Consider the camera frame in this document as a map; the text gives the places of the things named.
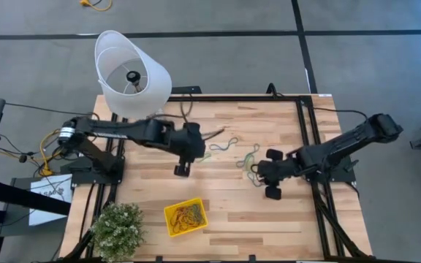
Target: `green leaves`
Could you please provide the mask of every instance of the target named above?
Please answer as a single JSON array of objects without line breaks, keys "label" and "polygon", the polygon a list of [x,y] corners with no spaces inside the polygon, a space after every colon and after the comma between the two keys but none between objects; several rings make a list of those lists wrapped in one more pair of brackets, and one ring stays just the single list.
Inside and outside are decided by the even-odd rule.
[{"label": "green leaves", "polygon": [[143,212],[136,204],[106,207],[91,227],[95,250],[107,262],[130,259],[144,241]]}]

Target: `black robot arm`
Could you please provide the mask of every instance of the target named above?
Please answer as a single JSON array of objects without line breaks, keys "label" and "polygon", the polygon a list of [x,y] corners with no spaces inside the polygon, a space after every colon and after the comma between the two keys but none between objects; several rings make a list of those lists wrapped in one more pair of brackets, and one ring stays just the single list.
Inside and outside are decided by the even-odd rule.
[{"label": "black robot arm", "polygon": [[134,123],[95,121],[87,117],[76,117],[64,123],[58,143],[67,151],[78,151],[90,159],[93,167],[108,175],[117,172],[118,159],[111,153],[101,151],[88,137],[106,137],[131,140],[138,145],[164,150],[179,156],[175,175],[189,176],[190,165],[196,158],[204,156],[205,142],[198,123],[185,123],[175,130],[172,121],[154,118]]},{"label": "black robot arm", "polygon": [[385,114],[376,114],[364,123],[334,139],[320,145],[303,146],[288,153],[283,160],[283,153],[268,150],[266,157],[272,161],[260,161],[255,164],[261,182],[265,183],[266,196],[281,198],[279,182],[292,176],[298,177],[312,172],[323,174],[336,167],[339,162],[372,142],[389,143],[395,141],[403,131],[402,127]]}]

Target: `wooden table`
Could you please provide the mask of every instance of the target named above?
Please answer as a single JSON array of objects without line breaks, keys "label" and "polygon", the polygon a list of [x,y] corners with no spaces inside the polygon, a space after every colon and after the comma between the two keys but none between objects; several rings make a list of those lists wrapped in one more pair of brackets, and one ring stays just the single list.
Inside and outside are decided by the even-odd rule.
[{"label": "wooden table", "polygon": [[[331,96],[313,95],[315,107],[334,109]],[[165,113],[180,115],[179,102],[168,102]],[[308,113],[305,118],[309,134]],[[109,120],[105,98],[98,96],[94,112]],[[336,113],[316,111],[322,141],[341,133]],[[195,102],[189,117],[200,123],[201,132],[225,127],[211,143],[226,146],[232,137],[239,139],[227,151],[208,150],[211,157],[191,166],[189,178],[173,174],[178,157],[160,150],[143,148],[128,141],[124,180],[118,187],[116,202],[138,204],[145,214],[147,244],[138,248],[134,260],[258,260],[323,259],[310,185],[301,178],[281,182],[283,197],[265,198],[264,187],[255,187],[236,161],[260,149],[255,160],[265,159],[268,148],[289,152],[302,146],[300,124],[294,102]],[[177,129],[182,120],[173,119]],[[97,140],[105,148],[105,140]],[[360,249],[371,249],[357,194],[345,183],[331,183],[338,220]],[[64,233],[60,256],[67,255],[79,240],[80,225],[90,186],[75,189]],[[91,224],[96,186],[84,230]],[[205,229],[171,238],[167,234],[163,209],[194,197],[204,200],[209,225]],[[331,254],[335,254],[332,229],[326,222]]]}]

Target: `yellow basket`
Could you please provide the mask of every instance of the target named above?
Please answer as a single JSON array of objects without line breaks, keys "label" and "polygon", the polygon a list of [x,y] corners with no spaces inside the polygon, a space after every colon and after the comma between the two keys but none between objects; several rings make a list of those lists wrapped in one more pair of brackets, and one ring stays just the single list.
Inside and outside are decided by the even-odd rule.
[{"label": "yellow basket", "polygon": [[[175,212],[178,208],[180,207],[188,207],[191,205],[198,205],[200,207],[200,212],[202,217],[204,218],[204,224],[200,224],[199,226],[190,228],[190,229],[173,229],[173,225],[172,225],[172,217],[175,215]],[[205,216],[205,211],[204,211],[204,205],[202,204],[202,200],[200,198],[194,198],[194,199],[190,199],[188,201],[185,202],[181,202],[179,204],[176,205],[171,205],[171,206],[167,206],[166,208],[164,208],[164,214],[165,214],[165,221],[167,221],[167,229],[168,229],[168,235],[171,237],[176,237],[178,235],[182,235],[184,233],[188,233],[194,230],[198,230],[201,228],[204,228],[208,225],[208,218]]]}]

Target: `floor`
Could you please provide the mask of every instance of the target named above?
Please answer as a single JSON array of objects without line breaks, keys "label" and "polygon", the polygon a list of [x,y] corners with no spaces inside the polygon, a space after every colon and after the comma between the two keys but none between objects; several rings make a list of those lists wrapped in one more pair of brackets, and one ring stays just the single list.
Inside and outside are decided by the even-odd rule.
[{"label": "floor", "polygon": [[[409,140],[421,136],[421,32],[414,31],[421,29],[421,0],[295,2],[304,30],[338,32],[307,34],[303,52],[299,37],[290,33],[132,41],[168,70],[174,86],[200,85],[208,94],[237,94],[264,92],[272,82],[282,93],[332,94],[338,109],[391,114],[404,128],[399,140],[370,145],[353,155],[360,160],[355,167],[360,201],[374,254],[421,262],[421,150],[409,146]],[[0,98],[90,111],[101,93],[94,66],[95,37],[67,39],[82,38],[70,34],[107,29],[122,33],[293,32],[295,18],[292,2],[287,0],[113,0],[107,12],[81,7],[74,0],[25,0],[23,4],[0,0],[0,36],[57,35],[22,40],[0,37]],[[391,31],[368,35],[372,30]],[[68,117],[7,106],[0,132],[20,148],[36,149],[38,138]],[[349,113],[339,118],[343,130],[361,121]],[[0,181],[30,177],[32,168],[0,156]],[[61,236],[61,227],[47,227],[37,235],[7,239],[0,261],[50,260]]]}]

